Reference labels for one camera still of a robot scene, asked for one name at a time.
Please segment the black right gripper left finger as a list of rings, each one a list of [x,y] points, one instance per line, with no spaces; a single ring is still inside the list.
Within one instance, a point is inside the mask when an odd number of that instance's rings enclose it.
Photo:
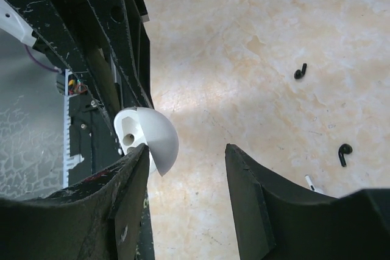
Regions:
[[[148,174],[140,144],[46,198],[2,198],[1,259],[135,259]]]

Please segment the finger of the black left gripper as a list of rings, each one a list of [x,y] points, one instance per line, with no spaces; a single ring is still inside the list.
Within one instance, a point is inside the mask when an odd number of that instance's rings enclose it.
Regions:
[[[81,22],[53,0],[5,0],[71,72],[83,80],[112,132],[120,106],[110,66]]]
[[[121,76],[124,107],[152,108],[150,40],[144,0],[87,0]]]

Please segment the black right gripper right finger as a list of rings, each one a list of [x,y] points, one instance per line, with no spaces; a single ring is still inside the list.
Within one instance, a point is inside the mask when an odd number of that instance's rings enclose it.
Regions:
[[[339,199],[299,186],[234,144],[225,165],[241,259],[388,259],[389,190]]]

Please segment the white earbud charging case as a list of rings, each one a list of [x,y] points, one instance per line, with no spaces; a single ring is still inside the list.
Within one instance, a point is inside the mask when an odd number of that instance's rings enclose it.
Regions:
[[[170,171],[179,152],[179,138],[165,115],[151,108],[125,108],[115,116],[113,126],[125,155],[145,144],[149,148],[149,172],[164,176]]]

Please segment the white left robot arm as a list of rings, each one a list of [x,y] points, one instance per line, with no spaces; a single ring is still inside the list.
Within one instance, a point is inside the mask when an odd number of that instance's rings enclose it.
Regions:
[[[1,0],[1,29],[69,69],[106,124],[153,106],[144,0]]]

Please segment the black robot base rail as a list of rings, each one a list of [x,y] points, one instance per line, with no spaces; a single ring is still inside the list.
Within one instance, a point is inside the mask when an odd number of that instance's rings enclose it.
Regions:
[[[122,157],[118,140],[107,127],[86,86],[65,71],[63,187],[100,172]]]

